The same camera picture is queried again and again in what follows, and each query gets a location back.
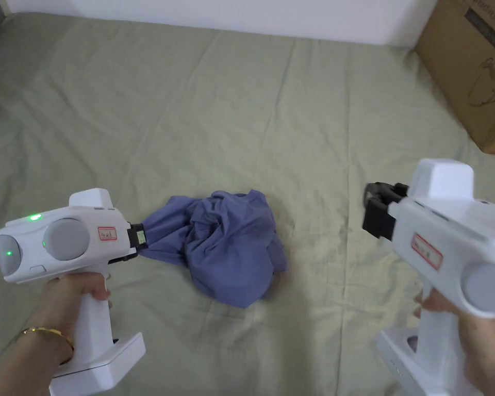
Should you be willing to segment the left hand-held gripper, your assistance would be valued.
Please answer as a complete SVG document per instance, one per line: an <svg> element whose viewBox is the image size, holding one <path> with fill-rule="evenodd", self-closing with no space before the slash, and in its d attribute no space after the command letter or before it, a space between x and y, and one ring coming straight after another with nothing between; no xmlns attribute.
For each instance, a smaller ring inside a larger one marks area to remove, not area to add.
<svg viewBox="0 0 495 396"><path fill-rule="evenodd" d="M0 269L10 283L79 272L108 277L109 264L147 248L143 224L129 223L109 192L94 188L72 194L65 207L7 222L0 229ZM82 298L74 342L74 357L54 375L51 395L110 390L145 354L140 332L113 337L108 303L91 296Z"/></svg>

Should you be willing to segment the person's left hand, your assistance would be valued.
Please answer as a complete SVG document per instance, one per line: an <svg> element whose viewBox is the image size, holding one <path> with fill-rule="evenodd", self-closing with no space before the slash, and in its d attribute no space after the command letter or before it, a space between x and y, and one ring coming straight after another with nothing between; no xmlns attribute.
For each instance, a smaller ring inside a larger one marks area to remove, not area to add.
<svg viewBox="0 0 495 396"><path fill-rule="evenodd" d="M58 331L61 339L74 341L75 325L84 296L109 302L111 292L100 273L71 273L49 281L41 298L27 320L27 328Z"/></svg>

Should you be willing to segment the person's right hand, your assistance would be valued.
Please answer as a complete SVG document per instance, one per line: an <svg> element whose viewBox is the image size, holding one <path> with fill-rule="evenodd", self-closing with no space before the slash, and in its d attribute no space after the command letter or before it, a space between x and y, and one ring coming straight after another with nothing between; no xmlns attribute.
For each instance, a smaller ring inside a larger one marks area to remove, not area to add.
<svg viewBox="0 0 495 396"><path fill-rule="evenodd" d="M414 311L418 318L422 310L449 312L458 317L460 344L466 356L465 376L483 395L495 395L495 319L477 317L455 307L436 289L426 298L419 292L414 300L419 304Z"/></svg>

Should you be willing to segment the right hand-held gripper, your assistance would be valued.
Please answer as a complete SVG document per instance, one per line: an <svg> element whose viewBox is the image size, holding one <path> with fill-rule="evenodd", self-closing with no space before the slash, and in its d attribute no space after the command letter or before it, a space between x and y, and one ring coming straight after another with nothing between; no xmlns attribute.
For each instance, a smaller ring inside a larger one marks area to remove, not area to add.
<svg viewBox="0 0 495 396"><path fill-rule="evenodd" d="M495 319L495 204L473 193L467 164L422 159L409 185L366 184L362 229L390 241L418 272L424 298L436 289L455 307ZM377 348L405 395L477 394L452 313L423 310L417 328L382 330Z"/></svg>

